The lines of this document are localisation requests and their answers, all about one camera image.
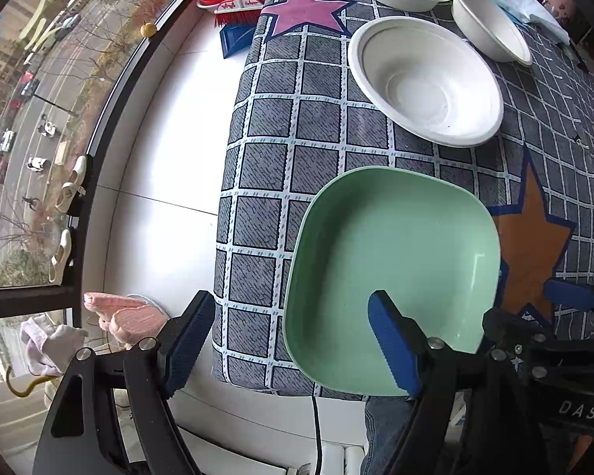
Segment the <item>white rag on hook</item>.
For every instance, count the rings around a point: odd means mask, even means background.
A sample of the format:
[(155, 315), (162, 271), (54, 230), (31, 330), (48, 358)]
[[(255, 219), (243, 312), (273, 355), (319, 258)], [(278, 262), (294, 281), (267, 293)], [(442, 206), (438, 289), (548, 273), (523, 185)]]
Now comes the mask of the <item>white rag on hook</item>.
[(82, 328), (54, 325), (45, 314), (29, 317), (20, 325), (25, 362), (30, 373), (62, 376), (89, 333)]

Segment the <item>yellow hook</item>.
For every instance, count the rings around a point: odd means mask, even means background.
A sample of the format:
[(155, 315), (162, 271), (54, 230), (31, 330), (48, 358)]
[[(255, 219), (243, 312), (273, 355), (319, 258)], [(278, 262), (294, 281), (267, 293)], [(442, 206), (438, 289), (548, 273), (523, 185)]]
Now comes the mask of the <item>yellow hook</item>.
[(29, 383), (22, 389), (15, 388), (12, 384), (12, 375), (13, 369), (12, 366), (8, 366), (5, 372), (5, 384), (7, 389), (17, 398), (24, 399), (30, 396), (30, 394), (34, 391), (34, 389), (39, 386), (46, 384), (48, 382), (52, 382), (55, 380), (55, 376), (53, 375), (41, 375), (41, 376), (34, 376)]

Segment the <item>pink slipper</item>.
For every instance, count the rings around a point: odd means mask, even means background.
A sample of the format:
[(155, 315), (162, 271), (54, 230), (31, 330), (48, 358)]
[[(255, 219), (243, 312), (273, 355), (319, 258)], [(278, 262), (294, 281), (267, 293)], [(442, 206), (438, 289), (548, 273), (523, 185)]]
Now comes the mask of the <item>pink slipper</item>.
[(86, 310), (95, 313), (114, 313), (125, 308), (139, 308), (147, 304), (144, 299), (113, 295), (98, 292), (86, 292), (83, 295), (83, 304)]
[(156, 307), (145, 304), (124, 308), (113, 314), (109, 331), (129, 350), (143, 338), (156, 337), (168, 322), (168, 316)]

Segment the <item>light green square plate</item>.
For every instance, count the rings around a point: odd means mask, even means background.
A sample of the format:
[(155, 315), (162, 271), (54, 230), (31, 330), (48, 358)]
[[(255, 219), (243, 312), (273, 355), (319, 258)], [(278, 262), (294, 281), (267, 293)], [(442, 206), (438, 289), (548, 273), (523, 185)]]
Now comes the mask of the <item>light green square plate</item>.
[(471, 192), (403, 169), (368, 166), (327, 183), (300, 225), (283, 338), (322, 387), (400, 396), (368, 321), (383, 289), (428, 337), (473, 354), (500, 276), (493, 218)]

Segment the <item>white cloth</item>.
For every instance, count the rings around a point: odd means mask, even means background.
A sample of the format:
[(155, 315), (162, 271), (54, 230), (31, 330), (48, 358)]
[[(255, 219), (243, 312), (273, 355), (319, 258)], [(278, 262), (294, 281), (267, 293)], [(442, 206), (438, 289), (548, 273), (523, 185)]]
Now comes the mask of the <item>white cloth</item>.
[(537, 0), (491, 0), (520, 23), (540, 27), (556, 44), (570, 45), (569, 34)]

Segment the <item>grey checkered star tablecloth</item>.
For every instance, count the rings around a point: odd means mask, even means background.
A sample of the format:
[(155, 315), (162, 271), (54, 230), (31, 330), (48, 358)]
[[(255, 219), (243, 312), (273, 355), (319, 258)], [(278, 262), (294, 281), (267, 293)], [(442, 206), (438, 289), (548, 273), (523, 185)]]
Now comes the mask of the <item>grey checkered star tablecloth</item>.
[[(284, 0), (267, 0), (269, 4)], [(503, 95), (499, 132), (454, 149), (393, 123), (359, 89), (347, 64), (351, 33), (390, 14), (344, 0), (341, 31), (305, 21), (276, 32), (261, 17), (240, 78), (217, 219), (213, 376), (280, 395), (316, 395), (283, 342), (284, 295), (299, 227), (336, 176), (371, 165), (457, 184), (520, 223), (566, 230), (541, 258), (545, 275), (594, 283), (594, 78), (532, 27), (533, 63), (490, 63)]]

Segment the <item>blue dustpan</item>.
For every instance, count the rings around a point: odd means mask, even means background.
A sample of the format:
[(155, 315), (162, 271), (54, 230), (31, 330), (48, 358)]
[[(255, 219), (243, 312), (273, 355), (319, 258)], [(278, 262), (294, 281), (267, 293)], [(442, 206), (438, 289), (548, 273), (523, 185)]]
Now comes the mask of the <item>blue dustpan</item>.
[(223, 58), (229, 58), (251, 46), (255, 25), (225, 25), (220, 30)]

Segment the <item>yellow ball knob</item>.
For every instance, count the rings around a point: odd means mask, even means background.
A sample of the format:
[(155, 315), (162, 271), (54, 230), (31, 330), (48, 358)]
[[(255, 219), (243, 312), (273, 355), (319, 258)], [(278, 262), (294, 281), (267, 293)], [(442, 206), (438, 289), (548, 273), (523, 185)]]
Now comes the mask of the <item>yellow ball knob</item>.
[(142, 38), (152, 38), (157, 34), (157, 27), (153, 23), (146, 23), (140, 27), (140, 34)]

